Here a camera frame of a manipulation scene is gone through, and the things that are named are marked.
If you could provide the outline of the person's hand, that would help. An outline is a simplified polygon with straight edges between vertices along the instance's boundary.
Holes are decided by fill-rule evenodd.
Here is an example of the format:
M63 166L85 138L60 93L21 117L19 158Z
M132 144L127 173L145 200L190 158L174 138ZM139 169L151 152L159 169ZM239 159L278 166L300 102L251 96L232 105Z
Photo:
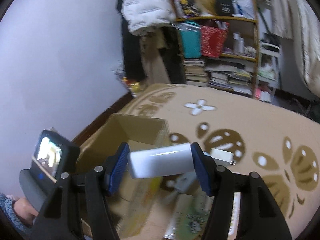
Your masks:
M13 204L13 210L19 220L26 226L32 226L39 212L29 203L26 198L20 198Z

